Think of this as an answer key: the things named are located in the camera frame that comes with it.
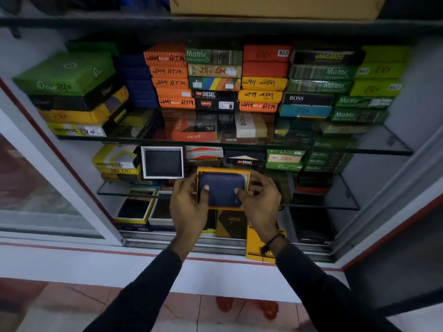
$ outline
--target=white label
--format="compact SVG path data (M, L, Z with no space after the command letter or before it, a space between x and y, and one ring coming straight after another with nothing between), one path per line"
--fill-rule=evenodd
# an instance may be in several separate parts
M389 89L393 91L398 91L401 89L401 87L402 87L401 83L393 83L392 85L389 86Z
M388 106L392 102L392 99L381 99L379 106Z
M288 57L289 50L278 50L277 57Z
M380 105L380 101L381 101L381 99L372 99L371 102L369 103L369 107L374 107L374 106Z
M135 169L134 163L129 162L115 162L115 166L120 169Z
M194 81L194 82L192 83L192 86L193 86L193 87L196 87L197 89L201 89L201 88L202 88L202 82L196 80L196 81Z
M365 76L365 75L369 74L370 70L371 70L371 68L359 68L357 71L357 74Z
M234 101L219 101L219 109L234 109Z
M104 136L103 130L100 127L85 127L85 131L90 136Z
M237 71L235 68L226 68L226 74L228 76L235 76L237 74Z

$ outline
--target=dark long-sleeve shirt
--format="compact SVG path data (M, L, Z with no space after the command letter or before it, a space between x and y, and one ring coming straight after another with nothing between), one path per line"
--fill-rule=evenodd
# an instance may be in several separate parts
M286 245L276 263L319 332L399 331L357 300L345 285L326 274L296 246ZM85 332L150 331L181 266L173 251L162 251Z

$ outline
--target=orange box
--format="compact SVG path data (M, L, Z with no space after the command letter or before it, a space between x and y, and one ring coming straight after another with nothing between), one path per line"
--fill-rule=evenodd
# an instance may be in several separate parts
M243 77L276 77L286 78L289 63L275 61L244 61Z
M239 107L241 111L275 113L278 109L278 103L258 103L252 101L240 101Z
M148 66L187 66L185 45L159 44L144 52L144 60Z
M165 108L191 108L195 109L195 99L174 96L159 96L161 107Z
M291 51L292 46L290 45L245 44L243 48L243 61L277 61L287 63L289 62Z
M189 89L187 78L152 78L156 89Z
M156 89L158 96L173 96L175 98L192 98L192 90L189 89Z
M153 78L187 78L188 68L180 66L149 66Z

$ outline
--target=hand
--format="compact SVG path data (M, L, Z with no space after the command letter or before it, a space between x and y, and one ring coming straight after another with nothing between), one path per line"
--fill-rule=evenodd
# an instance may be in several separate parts
M171 248L182 262L195 246L208 218L209 186L205 185L197 204L191 195L196 177L194 173L189 178L176 180L169 204L176 231Z
M235 190L243 204L246 217L264 243L268 243L279 233L275 224L280 208L281 195L270 177L251 171L251 181L261 185L249 184L249 191L259 192L258 196L247 195L245 191Z

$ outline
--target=blue box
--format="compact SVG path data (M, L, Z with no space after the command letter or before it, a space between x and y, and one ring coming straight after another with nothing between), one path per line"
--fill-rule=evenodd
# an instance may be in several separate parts
M157 100L157 93L155 91L130 90L128 92L131 100Z
M125 80L128 91L153 91L152 80Z
M131 99L135 108L158 108L157 100L134 100Z
M332 107L329 106L311 106L311 105L283 105L279 106L280 116L290 116L295 118L327 118L331 113Z
M142 53L137 55L116 56L113 59L116 68L138 68L147 66Z
M125 80L144 80L152 78L151 71L149 71L147 65L141 68L118 68L117 72Z

